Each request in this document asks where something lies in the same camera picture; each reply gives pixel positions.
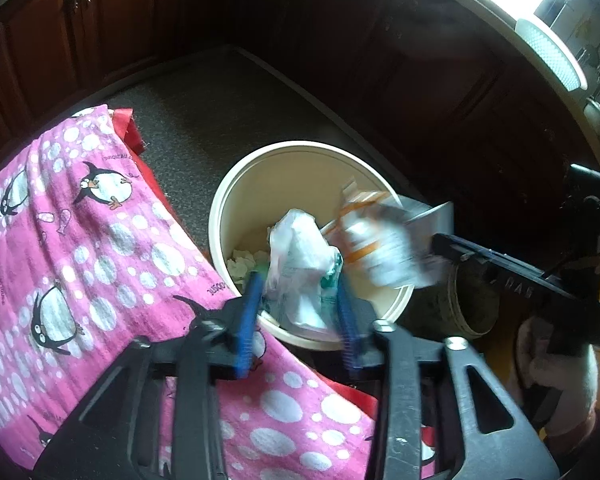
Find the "right white gloved hand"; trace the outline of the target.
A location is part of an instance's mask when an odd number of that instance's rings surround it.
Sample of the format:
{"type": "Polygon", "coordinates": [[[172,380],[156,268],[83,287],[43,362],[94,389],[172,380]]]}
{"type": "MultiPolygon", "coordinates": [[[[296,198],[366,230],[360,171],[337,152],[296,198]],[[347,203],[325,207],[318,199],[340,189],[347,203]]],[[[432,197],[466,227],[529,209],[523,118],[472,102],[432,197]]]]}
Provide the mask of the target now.
{"type": "Polygon", "coordinates": [[[592,344],[573,356],[548,351],[554,326],[532,316],[514,342],[508,390],[537,430],[550,439],[580,441],[594,429],[598,367],[592,344]]]}

